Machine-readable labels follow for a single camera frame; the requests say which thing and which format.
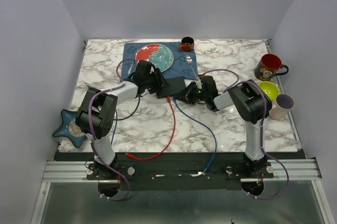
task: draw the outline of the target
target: mug handle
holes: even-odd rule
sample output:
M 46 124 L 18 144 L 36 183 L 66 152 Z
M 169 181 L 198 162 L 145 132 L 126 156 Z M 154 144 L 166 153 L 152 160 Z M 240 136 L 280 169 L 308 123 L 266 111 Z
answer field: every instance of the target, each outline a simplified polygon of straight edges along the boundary
M 287 65 L 282 64 L 282 66 L 280 67 L 280 69 L 282 69 L 282 68 L 286 68 L 286 71 L 282 72 L 282 73 L 276 73 L 275 75 L 285 75 L 286 73 L 289 72 L 289 68 L 288 68 Z
M 184 51 L 184 44 L 183 44 L 183 43 L 180 44 L 179 50 L 180 50 L 180 51 Z

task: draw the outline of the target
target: yellow bowl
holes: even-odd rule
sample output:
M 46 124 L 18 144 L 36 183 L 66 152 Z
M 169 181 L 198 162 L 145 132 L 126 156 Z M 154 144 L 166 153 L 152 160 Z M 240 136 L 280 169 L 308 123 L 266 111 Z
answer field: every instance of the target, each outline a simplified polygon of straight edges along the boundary
M 261 88 L 261 90 L 267 94 L 267 96 L 270 98 L 270 100 L 274 100 L 276 99 L 277 95 L 280 94 L 280 90 L 279 88 L 273 84 L 272 82 L 261 82 L 259 83 L 259 87 Z

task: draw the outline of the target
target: blue cable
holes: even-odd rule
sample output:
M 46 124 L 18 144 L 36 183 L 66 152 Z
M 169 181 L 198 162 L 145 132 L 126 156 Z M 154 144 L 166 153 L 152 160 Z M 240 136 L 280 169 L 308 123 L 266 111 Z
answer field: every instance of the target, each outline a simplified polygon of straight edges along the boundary
M 117 110 L 115 111 L 115 113 L 116 113 L 116 121 L 115 121 L 115 128 L 114 128 L 114 131 L 113 131 L 112 137 L 111 137 L 111 145 L 112 145 L 112 141 L 114 140 L 114 137 L 115 137 L 115 132 L 116 132 L 116 128 L 117 128 L 117 121 L 118 121 Z
M 178 110 L 184 114 L 186 117 L 188 117 L 189 119 L 195 121 L 196 123 L 199 123 L 200 125 L 203 125 L 204 127 L 206 127 L 212 134 L 213 138 L 214 138 L 214 142 L 215 142 L 215 150 L 214 150 L 214 154 L 210 160 L 210 162 L 207 164 L 206 168 L 204 169 L 204 171 L 202 173 L 206 173 L 206 171 L 209 169 L 211 163 L 213 162 L 214 158 L 215 158 L 215 154 L 216 154 L 216 148 L 217 148 L 217 142 L 216 142 L 216 137 L 215 134 L 213 133 L 212 129 L 210 129 L 207 125 L 205 125 L 204 123 L 192 118 L 191 116 L 187 115 L 186 113 L 183 112 L 183 110 L 180 109 L 180 107 L 178 106 L 175 97 L 173 97 L 173 102 L 175 103 L 176 107 L 178 108 Z

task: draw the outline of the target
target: gray wall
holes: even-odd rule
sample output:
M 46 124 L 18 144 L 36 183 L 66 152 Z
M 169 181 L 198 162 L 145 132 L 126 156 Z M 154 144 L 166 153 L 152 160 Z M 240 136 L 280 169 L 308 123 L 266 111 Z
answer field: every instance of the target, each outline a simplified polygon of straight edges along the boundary
M 294 0 L 273 37 L 272 51 L 290 72 L 294 119 L 305 151 L 316 157 L 337 220 L 337 0 Z
M 62 0 L 0 0 L 0 223 L 29 223 L 83 42 Z
M 63 0 L 85 38 L 270 38 L 293 0 Z

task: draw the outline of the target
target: marble tabletop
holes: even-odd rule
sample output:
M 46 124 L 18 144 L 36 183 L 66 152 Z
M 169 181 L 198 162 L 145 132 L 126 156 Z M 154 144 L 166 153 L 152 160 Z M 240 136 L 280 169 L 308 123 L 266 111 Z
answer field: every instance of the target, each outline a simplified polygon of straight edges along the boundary
M 115 73 L 122 60 L 125 43 L 130 42 L 175 42 L 179 40 L 89 40 L 83 58 L 70 110 L 81 105 L 88 86 L 108 89 L 120 81 Z M 261 56 L 267 53 L 262 40 L 196 40 L 195 53 L 199 74 L 212 69 L 230 69 L 240 80 L 253 79 L 254 68 Z M 228 72 L 212 72 L 218 90 L 235 81 Z M 137 105 L 137 99 L 129 100 L 117 107 L 118 117 L 129 115 Z M 181 109 L 193 118 L 208 125 L 216 135 L 218 152 L 244 152 L 246 146 L 245 125 L 235 106 L 212 112 L 205 105 L 187 105 L 179 102 Z M 174 106 L 177 125 L 174 138 L 167 152 L 213 152 L 214 139 L 210 132 L 184 116 Z M 166 99 L 156 95 L 141 98 L 136 113 L 129 119 L 118 121 L 113 141 L 115 152 L 160 152 L 168 143 L 173 127 L 173 116 Z M 295 135 L 290 119 L 267 119 L 265 130 L 267 151 L 295 152 Z M 60 152 L 92 152 L 85 140 L 75 148 L 68 138 L 62 138 Z

